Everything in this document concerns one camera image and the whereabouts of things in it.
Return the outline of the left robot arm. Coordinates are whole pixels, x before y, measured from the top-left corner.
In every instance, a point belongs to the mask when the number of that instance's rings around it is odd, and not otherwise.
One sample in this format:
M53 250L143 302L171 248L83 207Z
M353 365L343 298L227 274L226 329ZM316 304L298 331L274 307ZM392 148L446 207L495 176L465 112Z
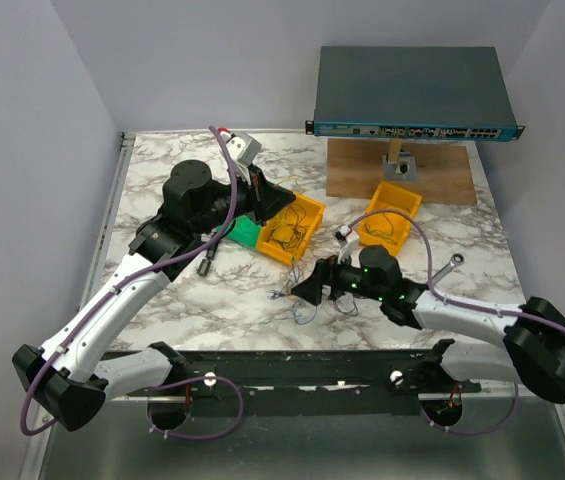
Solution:
M65 430L88 424L106 401L143 388L176 393L182 368L163 347L150 346L126 360L103 354L133 317L173 282L198 254L221 239L234 218L264 224L293 203L295 194L270 183L251 165L229 183L212 177L200 160L176 164L162 186L155 216L136 231L117 270L65 327L42 346L22 345L12 364L26 391Z

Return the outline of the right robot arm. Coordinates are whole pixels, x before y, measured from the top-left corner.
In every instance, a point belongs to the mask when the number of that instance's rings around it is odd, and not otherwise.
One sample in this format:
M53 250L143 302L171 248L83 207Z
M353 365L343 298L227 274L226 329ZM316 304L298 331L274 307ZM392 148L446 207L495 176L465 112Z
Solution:
M434 295L428 285L404 277L398 260L379 245L363 248L358 260L317 260L293 295L317 306L325 288L332 300L351 293L378 301L398 326L475 339L475 345L448 347L423 365L423 382L433 391L457 380L487 379L521 384L543 400L565 404L565 316L549 301L532 297L520 306L498 306Z

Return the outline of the open-end silver wrench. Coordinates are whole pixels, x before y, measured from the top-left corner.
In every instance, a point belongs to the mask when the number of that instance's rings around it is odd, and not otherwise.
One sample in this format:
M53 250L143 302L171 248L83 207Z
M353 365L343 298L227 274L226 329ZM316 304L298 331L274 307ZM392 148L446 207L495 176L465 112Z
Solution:
M289 298L290 296L291 294L284 290L270 290L267 298L269 300L277 300L282 298Z

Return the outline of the green plastic bin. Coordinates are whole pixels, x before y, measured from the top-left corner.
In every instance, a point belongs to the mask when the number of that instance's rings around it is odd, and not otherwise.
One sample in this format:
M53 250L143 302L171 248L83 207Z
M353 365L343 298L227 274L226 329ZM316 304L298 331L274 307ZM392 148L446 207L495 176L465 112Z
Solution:
M234 219L232 228L227 230L225 236L218 242L220 245L224 240L231 240L243 247L255 250L262 227L243 215Z

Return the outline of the yellow bin beside green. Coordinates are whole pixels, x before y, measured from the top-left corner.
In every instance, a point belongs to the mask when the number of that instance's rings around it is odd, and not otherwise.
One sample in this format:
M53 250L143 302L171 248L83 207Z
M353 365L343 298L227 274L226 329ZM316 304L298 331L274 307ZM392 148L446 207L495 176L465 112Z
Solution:
M326 206L305 195L262 227L256 250L286 266L292 266L306 253L311 238L320 228Z

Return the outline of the black T-shaped tool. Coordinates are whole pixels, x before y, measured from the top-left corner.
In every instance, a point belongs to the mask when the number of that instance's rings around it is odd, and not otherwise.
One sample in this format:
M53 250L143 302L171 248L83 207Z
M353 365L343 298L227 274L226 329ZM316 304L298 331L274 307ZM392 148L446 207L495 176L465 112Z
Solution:
M199 276L207 277L208 274L210 273L213 261L216 258L217 251L218 251L220 244L221 244L221 242L218 241L217 243L215 243L214 245L212 245L211 247L209 247L206 250L204 257L202 258L202 260L201 260L201 262L198 265L198 268L196 270L196 272Z

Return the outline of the yellow bin right side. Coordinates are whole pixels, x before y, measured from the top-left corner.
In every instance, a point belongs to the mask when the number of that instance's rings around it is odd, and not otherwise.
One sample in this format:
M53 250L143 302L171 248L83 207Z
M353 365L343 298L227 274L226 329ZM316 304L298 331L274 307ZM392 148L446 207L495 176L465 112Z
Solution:
M392 209L414 218L420 208L422 196L392 183L382 181L369 203L366 212ZM382 212L372 215L357 227L360 243L365 246L381 245L397 256L409 237L411 223L401 215Z

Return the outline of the wooden board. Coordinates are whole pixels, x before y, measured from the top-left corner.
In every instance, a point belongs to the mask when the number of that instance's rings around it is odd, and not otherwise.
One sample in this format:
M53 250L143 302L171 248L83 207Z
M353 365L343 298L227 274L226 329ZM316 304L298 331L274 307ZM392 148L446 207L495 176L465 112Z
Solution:
M477 203L463 145L338 138L327 141L327 195L370 199L382 181L420 195L425 203Z

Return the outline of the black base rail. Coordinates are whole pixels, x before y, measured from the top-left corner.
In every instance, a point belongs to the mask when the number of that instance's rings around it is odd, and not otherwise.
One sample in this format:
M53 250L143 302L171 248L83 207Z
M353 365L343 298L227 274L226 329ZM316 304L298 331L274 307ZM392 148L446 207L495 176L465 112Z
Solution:
M175 351L157 345L174 368L139 394L182 400L195 417L391 414L417 416L420 398L477 393L476 382L441 367L451 341L431 349Z

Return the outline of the network switch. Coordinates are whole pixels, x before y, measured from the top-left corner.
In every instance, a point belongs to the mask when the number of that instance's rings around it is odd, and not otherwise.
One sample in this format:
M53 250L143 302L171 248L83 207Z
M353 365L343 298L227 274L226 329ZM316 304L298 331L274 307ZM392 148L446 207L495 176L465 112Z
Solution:
M510 142L516 121L493 47L324 46L316 137Z

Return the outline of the grey stand bracket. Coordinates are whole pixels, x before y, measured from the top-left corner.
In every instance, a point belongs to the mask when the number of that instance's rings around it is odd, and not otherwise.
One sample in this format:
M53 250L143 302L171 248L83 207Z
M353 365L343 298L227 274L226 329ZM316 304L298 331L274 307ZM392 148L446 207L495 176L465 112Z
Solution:
M415 183L418 179L415 158L402 148L402 139L391 139L382 157L383 179L387 182Z

